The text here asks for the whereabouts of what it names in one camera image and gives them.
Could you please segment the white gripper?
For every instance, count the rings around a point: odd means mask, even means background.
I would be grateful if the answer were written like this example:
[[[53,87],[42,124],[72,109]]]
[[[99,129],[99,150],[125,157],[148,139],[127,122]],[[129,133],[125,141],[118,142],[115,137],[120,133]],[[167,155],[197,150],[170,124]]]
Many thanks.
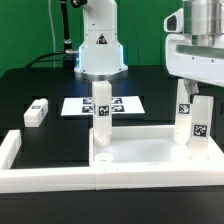
[[[185,78],[187,103],[198,83],[224,87],[224,7],[182,7],[164,20],[170,75]]]

